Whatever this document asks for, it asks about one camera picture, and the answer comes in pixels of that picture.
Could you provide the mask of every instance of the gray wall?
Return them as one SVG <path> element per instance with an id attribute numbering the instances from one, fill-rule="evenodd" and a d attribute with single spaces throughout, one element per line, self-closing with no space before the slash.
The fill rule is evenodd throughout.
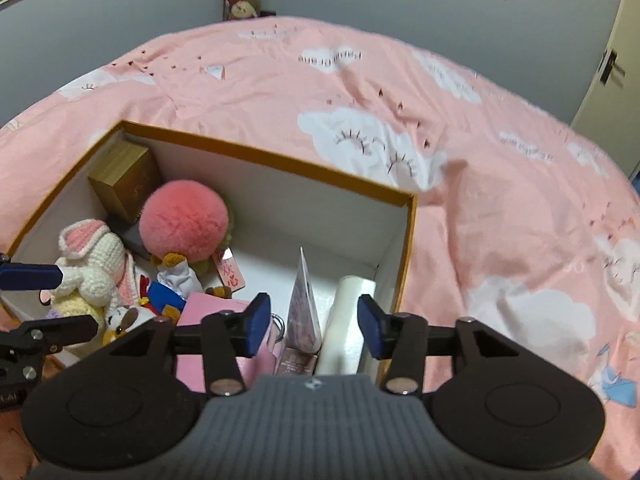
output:
<path id="1" fill-rule="evenodd" d="M 443 54 L 570 122 L 620 0 L 265 0 Z"/>
<path id="2" fill-rule="evenodd" d="M 219 21 L 223 0 L 19 0 L 0 9 L 0 126 L 97 66 Z"/>
<path id="3" fill-rule="evenodd" d="M 279 14 L 395 36 L 473 67 L 564 121 L 620 0 L 265 0 Z M 216 22 L 222 0 L 21 0 L 0 10 L 0 124 L 152 37 Z"/>

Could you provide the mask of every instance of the door handle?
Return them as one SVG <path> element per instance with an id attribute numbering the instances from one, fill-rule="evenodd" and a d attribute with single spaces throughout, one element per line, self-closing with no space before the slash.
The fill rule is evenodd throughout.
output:
<path id="1" fill-rule="evenodd" d="M 611 51 L 609 52 L 609 57 L 607 58 L 607 62 L 604 65 L 604 70 L 602 71 L 602 75 L 600 76 L 600 82 L 603 85 L 607 84 L 607 81 L 611 76 L 611 72 L 613 72 L 614 70 L 616 71 L 617 74 L 620 75 L 620 77 L 624 77 L 626 75 L 626 71 L 616 63 L 617 59 L 618 59 L 618 53 L 615 50 L 611 49 Z M 612 80 L 615 84 L 617 84 L 618 86 L 620 86 L 620 88 L 622 88 L 622 81 L 620 81 L 619 78 L 617 78 L 614 75 Z"/>

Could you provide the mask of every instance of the pink pom-pom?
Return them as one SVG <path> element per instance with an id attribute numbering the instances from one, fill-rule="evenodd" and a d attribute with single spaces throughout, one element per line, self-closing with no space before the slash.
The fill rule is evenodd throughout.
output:
<path id="1" fill-rule="evenodd" d="M 159 259 L 177 253 L 189 263 L 209 258 L 228 226 L 224 201 L 193 180 L 174 180 L 159 187 L 140 215 L 140 236 L 149 253 Z"/>

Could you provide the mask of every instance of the pink blanket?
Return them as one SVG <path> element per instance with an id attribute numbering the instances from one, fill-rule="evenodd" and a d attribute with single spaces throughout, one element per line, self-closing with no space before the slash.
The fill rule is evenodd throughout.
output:
<path id="1" fill-rule="evenodd" d="M 0 250 L 117 120 L 244 142 L 419 194 L 402 309 L 475 316 L 587 381 L 593 462 L 640 468 L 640 203 L 605 153 L 473 70 L 270 18 L 150 41 L 0 130 Z M 447 377 L 428 367 L 426 385 Z"/>

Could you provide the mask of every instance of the door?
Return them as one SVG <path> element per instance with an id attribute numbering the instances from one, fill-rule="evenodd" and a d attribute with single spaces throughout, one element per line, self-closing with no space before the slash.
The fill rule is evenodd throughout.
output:
<path id="1" fill-rule="evenodd" d="M 640 0 L 621 0 L 607 50 L 572 123 L 629 177 L 640 164 Z"/>

